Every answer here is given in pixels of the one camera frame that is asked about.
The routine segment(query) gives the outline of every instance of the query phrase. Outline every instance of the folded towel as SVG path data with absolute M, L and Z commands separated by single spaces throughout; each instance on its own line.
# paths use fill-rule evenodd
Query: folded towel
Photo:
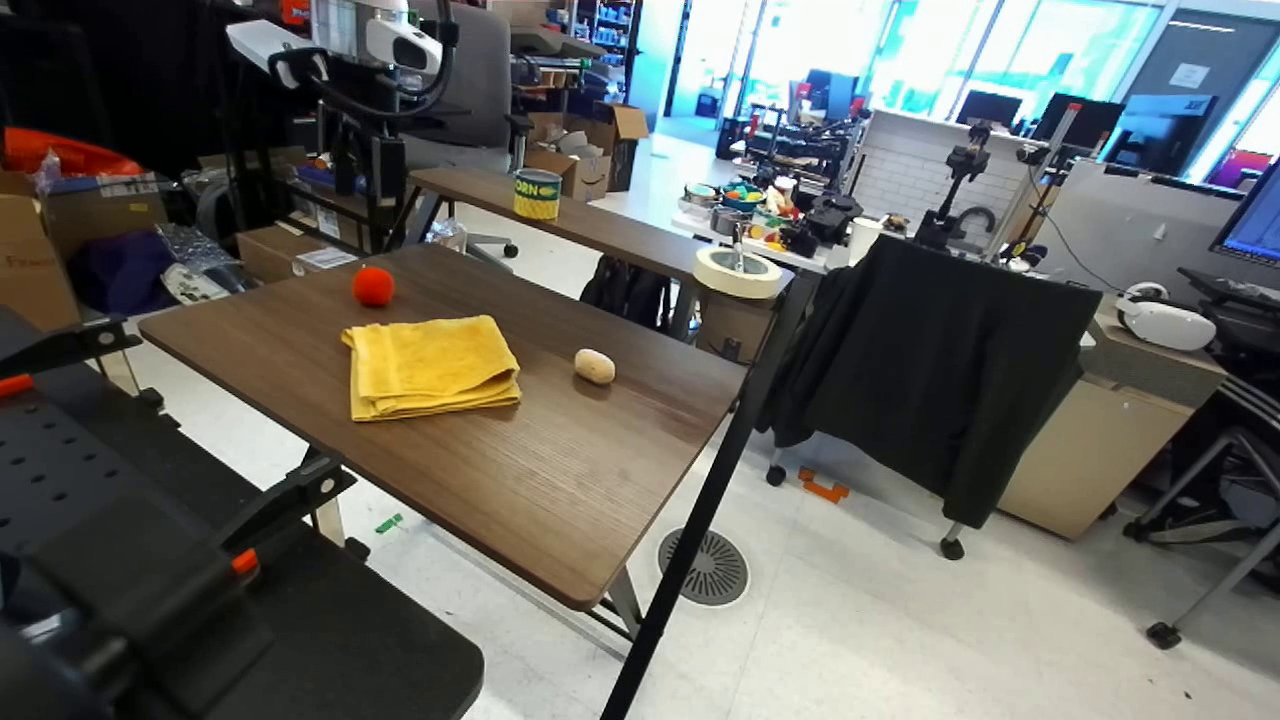
M 520 403 L 520 365 L 491 317 L 348 330 L 354 419 Z

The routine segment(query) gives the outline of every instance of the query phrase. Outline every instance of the office chair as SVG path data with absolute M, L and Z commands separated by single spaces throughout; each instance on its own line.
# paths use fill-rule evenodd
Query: office chair
M 3 126 L 113 146 L 88 39 L 78 23 L 0 17 Z
M 433 0 L 418 0 L 425 23 L 435 20 Z M 514 118 L 514 30 L 504 17 L 452 5 L 458 47 L 450 85 L 439 96 L 439 121 L 403 134 L 410 167 L 480 167 L 517 172 L 525 167 L 529 126 Z M 504 236 L 472 236 L 468 251 L 480 246 L 517 255 L 520 248 Z

